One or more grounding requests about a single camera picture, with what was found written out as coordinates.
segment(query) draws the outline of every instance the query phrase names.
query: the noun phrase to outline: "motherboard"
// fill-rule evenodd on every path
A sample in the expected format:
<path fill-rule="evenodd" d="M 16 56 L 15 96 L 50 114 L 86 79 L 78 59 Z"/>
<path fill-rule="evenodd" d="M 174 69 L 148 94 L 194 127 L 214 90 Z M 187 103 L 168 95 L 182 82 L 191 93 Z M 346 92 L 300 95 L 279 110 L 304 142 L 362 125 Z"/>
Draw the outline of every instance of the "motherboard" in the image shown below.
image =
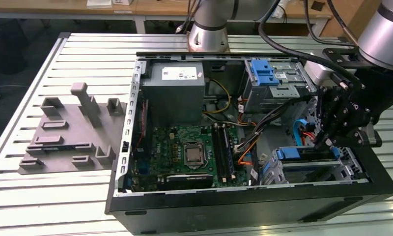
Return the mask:
<path fill-rule="evenodd" d="M 151 158 L 135 164 L 136 191 L 246 186 L 232 157 L 238 143 L 235 126 L 154 128 Z"/>

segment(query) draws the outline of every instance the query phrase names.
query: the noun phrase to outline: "wooden desk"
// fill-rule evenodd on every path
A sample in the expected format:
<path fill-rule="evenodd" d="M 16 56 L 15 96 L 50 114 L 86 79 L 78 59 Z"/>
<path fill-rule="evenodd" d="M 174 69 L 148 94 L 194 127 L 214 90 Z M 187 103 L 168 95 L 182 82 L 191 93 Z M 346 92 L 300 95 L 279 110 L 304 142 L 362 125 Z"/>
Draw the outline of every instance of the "wooden desk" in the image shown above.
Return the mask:
<path fill-rule="evenodd" d="M 0 0 L 0 13 L 47 13 L 47 14 L 115 14 L 130 11 L 135 14 L 138 0 L 132 5 L 115 5 L 112 8 L 87 9 L 87 0 Z"/>
<path fill-rule="evenodd" d="M 138 15 L 174 15 L 187 16 L 188 0 L 139 0 L 136 7 Z M 292 0 L 286 7 L 287 17 L 304 19 L 304 6 L 303 1 Z M 327 6 L 322 11 L 310 9 L 311 18 L 332 18 L 332 12 Z"/>
<path fill-rule="evenodd" d="M 146 33 L 147 20 L 183 21 L 188 10 L 188 0 L 135 0 L 130 6 L 115 4 L 112 8 L 103 9 L 87 9 L 86 4 L 87 0 L 0 0 L 0 18 L 134 20 L 138 33 Z M 286 12 L 288 23 L 306 24 L 300 0 L 290 2 Z M 320 35 L 332 13 L 327 7 L 322 12 L 310 10 L 310 13 L 314 31 Z M 268 22 L 282 23 L 283 19 L 271 18 Z"/>
<path fill-rule="evenodd" d="M 188 0 L 138 0 L 136 14 L 140 16 L 140 21 L 146 20 L 176 20 L 183 21 L 188 13 Z M 292 0 L 286 7 L 288 23 L 306 24 L 304 5 L 303 1 Z M 327 6 L 322 11 L 310 9 L 311 22 L 314 24 L 314 32 L 316 35 L 332 19 L 332 12 Z M 255 22 L 232 20 L 232 22 Z M 271 18 L 271 23 L 283 23 L 283 19 Z"/>

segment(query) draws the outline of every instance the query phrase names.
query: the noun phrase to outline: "power cable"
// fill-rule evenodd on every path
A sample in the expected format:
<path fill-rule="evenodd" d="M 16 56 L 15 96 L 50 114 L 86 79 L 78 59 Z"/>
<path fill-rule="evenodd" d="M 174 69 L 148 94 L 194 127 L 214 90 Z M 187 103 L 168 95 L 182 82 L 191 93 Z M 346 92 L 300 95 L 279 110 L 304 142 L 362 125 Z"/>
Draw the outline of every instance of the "power cable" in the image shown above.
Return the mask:
<path fill-rule="evenodd" d="M 324 58 L 320 58 L 315 55 L 311 55 L 311 54 L 307 54 L 307 53 L 303 53 L 303 52 L 299 52 L 296 50 L 292 50 L 290 48 L 286 48 L 283 45 L 280 45 L 279 43 L 276 43 L 270 37 L 268 35 L 266 34 L 266 31 L 264 31 L 264 27 L 266 27 L 266 22 L 267 20 L 270 19 L 275 9 L 276 9 L 276 6 L 278 4 L 280 3 L 280 0 L 275 0 L 274 2 L 274 5 L 272 7 L 270 8 L 263 20 L 262 20 L 262 23 L 260 23 L 260 26 L 259 26 L 259 34 L 262 36 L 262 38 L 264 39 L 264 41 L 275 48 L 278 49 L 280 52 L 288 54 L 288 55 L 294 55 L 296 57 L 300 57 L 306 60 L 310 60 L 318 64 L 322 64 L 324 65 L 326 67 L 328 67 L 330 69 L 332 69 L 335 71 L 335 73 L 343 77 L 343 78 L 347 78 L 347 80 L 352 83 L 352 87 L 354 89 L 358 89 L 360 90 L 362 87 L 363 87 L 363 84 L 360 82 L 360 79 L 348 71 L 346 70 L 340 65 L 338 65 L 336 63 L 334 63 L 332 61 L 324 59 Z"/>
<path fill-rule="evenodd" d="M 307 17 L 307 24 L 308 24 L 308 30 L 310 30 L 311 37 L 318 43 L 355 47 L 355 44 L 352 44 L 352 43 L 326 41 L 326 40 L 322 40 L 316 37 L 314 29 L 312 29 L 312 25 L 311 25 L 310 1 L 308 0 L 304 0 L 304 14 Z"/>
<path fill-rule="evenodd" d="M 358 42 L 358 40 L 355 38 L 354 32 L 350 30 L 348 25 L 346 24 L 340 14 L 339 14 L 339 12 L 338 12 L 338 10 L 335 8 L 332 0 L 328 0 L 328 5 L 330 5 L 330 8 L 331 8 L 332 14 L 335 16 L 335 19 L 338 20 L 338 22 L 340 23 L 340 26 L 343 27 L 344 33 L 347 34 L 347 36 L 348 36 L 350 40 L 354 42 L 354 44 L 356 46 L 359 46 L 359 42 Z"/>

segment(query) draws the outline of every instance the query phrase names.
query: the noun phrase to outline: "yellow wire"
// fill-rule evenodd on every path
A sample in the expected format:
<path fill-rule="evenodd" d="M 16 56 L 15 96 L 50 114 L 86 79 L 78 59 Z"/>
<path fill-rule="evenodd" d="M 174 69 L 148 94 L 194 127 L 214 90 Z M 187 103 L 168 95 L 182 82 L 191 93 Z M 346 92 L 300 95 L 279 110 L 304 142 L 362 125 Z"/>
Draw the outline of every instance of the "yellow wire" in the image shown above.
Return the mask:
<path fill-rule="evenodd" d="M 211 112 L 203 112 L 204 114 L 215 114 L 215 113 L 224 112 L 230 108 L 231 103 L 232 103 L 232 97 L 231 97 L 230 91 L 226 89 L 226 87 L 223 86 L 223 84 L 219 81 L 216 81 L 215 79 L 210 79 L 210 80 L 215 81 L 218 83 L 218 85 L 220 85 L 220 87 L 223 88 L 223 90 L 228 94 L 230 101 L 228 101 L 228 105 L 226 106 L 226 108 L 223 108 L 220 110 L 216 110 L 216 111 L 211 111 Z"/>

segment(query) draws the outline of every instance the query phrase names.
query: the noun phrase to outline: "black cable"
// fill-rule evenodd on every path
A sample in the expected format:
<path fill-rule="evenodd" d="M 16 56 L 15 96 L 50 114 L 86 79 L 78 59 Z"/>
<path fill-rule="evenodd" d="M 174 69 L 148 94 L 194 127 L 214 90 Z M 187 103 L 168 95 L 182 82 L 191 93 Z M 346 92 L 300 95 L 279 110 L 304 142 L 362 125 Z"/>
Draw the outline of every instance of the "black cable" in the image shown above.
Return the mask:
<path fill-rule="evenodd" d="M 230 121 L 228 119 L 227 120 L 219 120 L 218 118 L 215 118 L 211 114 L 207 114 L 204 113 L 206 116 L 208 116 L 210 118 L 212 118 L 215 121 L 218 121 L 219 123 L 223 123 L 226 121 Z"/>
<path fill-rule="evenodd" d="M 283 11 L 284 11 L 284 21 L 283 21 L 283 23 L 288 23 L 288 18 L 287 18 L 287 11 L 286 11 L 286 9 L 284 9 L 284 7 L 282 7 L 280 5 L 278 6 L 279 8 L 282 8 L 283 9 Z"/>
<path fill-rule="evenodd" d="M 331 11 L 332 11 L 332 14 L 334 14 L 335 18 L 336 18 L 338 22 L 340 23 L 340 26 L 343 27 L 343 31 L 344 31 L 346 35 L 348 36 L 352 43 L 356 46 L 359 46 L 359 41 L 358 41 L 358 39 L 356 39 L 356 37 L 354 35 L 354 32 L 350 30 L 348 25 L 346 24 L 346 22 L 344 22 L 340 14 L 339 14 L 336 8 L 335 8 L 332 0 L 328 0 L 328 5 L 330 5 L 330 8 L 331 8 Z"/>
<path fill-rule="evenodd" d="M 186 22 L 190 20 L 190 15 L 191 15 L 191 1 L 192 0 L 188 0 L 188 14 L 187 14 Z"/>
<path fill-rule="evenodd" d="M 280 3 L 280 0 L 275 0 L 274 4 L 272 4 L 272 7 L 271 9 L 268 10 L 263 20 L 262 20 L 262 23 L 260 23 L 260 26 L 259 26 L 259 34 L 262 36 L 262 38 L 264 39 L 264 41 L 275 48 L 278 49 L 280 52 L 288 54 L 288 55 L 294 55 L 296 57 L 300 57 L 306 60 L 310 60 L 318 64 L 322 64 L 324 66 L 327 66 L 330 69 L 332 69 L 335 71 L 335 73 L 338 75 L 340 75 L 340 77 L 343 78 L 347 78 L 348 81 L 352 83 L 354 85 L 354 89 L 358 89 L 360 90 L 362 87 L 363 87 L 363 84 L 360 82 L 360 79 L 348 71 L 346 70 L 340 65 L 338 65 L 336 63 L 334 63 L 332 61 L 324 59 L 324 58 L 320 58 L 318 56 L 314 56 L 311 54 L 307 54 L 307 53 L 303 53 L 303 52 L 299 52 L 296 50 L 292 50 L 290 48 L 286 48 L 283 45 L 280 45 L 279 43 L 276 43 L 270 37 L 268 35 L 266 34 L 266 31 L 264 31 L 264 26 L 266 26 L 266 22 L 267 20 L 270 19 L 275 9 L 276 9 L 276 6 L 278 4 Z"/>
<path fill-rule="evenodd" d="M 192 20 L 192 18 L 195 17 L 196 12 L 198 12 L 198 9 L 199 9 L 199 6 L 200 6 L 200 4 L 202 4 L 202 0 L 195 0 L 195 4 L 196 4 L 196 1 L 198 1 L 198 5 L 196 5 L 196 7 L 195 7 L 195 11 L 194 11 L 194 13 L 192 13 L 192 15 L 191 15 L 191 18 L 190 18 L 190 20 L 188 20 L 188 22 L 187 22 L 187 26 L 186 26 L 186 28 L 184 28 L 184 34 L 187 34 L 187 30 L 188 30 L 188 27 L 190 27 L 190 24 L 191 24 L 191 20 Z"/>
<path fill-rule="evenodd" d="M 266 125 L 268 125 L 272 121 L 275 121 L 276 119 L 279 119 L 283 115 L 283 113 L 287 111 L 287 108 L 294 105 L 298 102 L 303 102 L 303 101 L 310 101 L 312 98 L 311 95 L 308 96 L 303 96 L 299 98 L 294 98 L 290 99 L 287 102 L 284 102 L 279 107 L 276 107 L 260 120 L 260 122 L 258 123 L 254 131 L 252 131 L 252 135 L 250 136 L 250 138 L 247 139 L 247 141 L 244 141 L 239 146 L 238 149 L 243 148 L 246 145 L 248 145 L 248 143 L 252 143 L 254 140 L 256 139 L 256 137 L 259 137 L 259 135 L 263 133 L 264 131 L 264 127 Z"/>
<path fill-rule="evenodd" d="M 338 46 L 350 46 L 350 47 L 355 47 L 355 45 L 352 43 L 344 43 L 344 42 L 332 42 L 332 41 L 326 41 L 322 40 L 316 37 L 315 32 L 312 30 L 312 25 L 311 25 L 311 17 L 310 17 L 310 2 L 308 0 L 304 0 L 304 15 L 307 17 L 307 24 L 308 24 L 308 30 L 310 30 L 310 34 L 312 39 L 322 44 L 330 44 L 330 45 L 338 45 Z"/>
<path fill-rule="evenodd" d="M 342 16 L 340 16 L 339 12 L 336 11 L 336 8 L 335 8 L 335 5 L 334 5 L 332 0 L 328 0 L 328 5 L 330 5 L 330 9 L 331 9 L 331 11 L 332 11 L 332 14 L 334 14 L 334 16 L 335 16 L 335 19 L 336 19 L 338 22 L 340 23 L 342 27 L 343 27 L 343 28 L 344 28 L 344 27 L 348 28 L 348 26 L 347 26 L 347 24 L 346 24 L 346 22 L 344 22 L 344 20 L 343 20 L 343 18 L 342 18 Z"/>

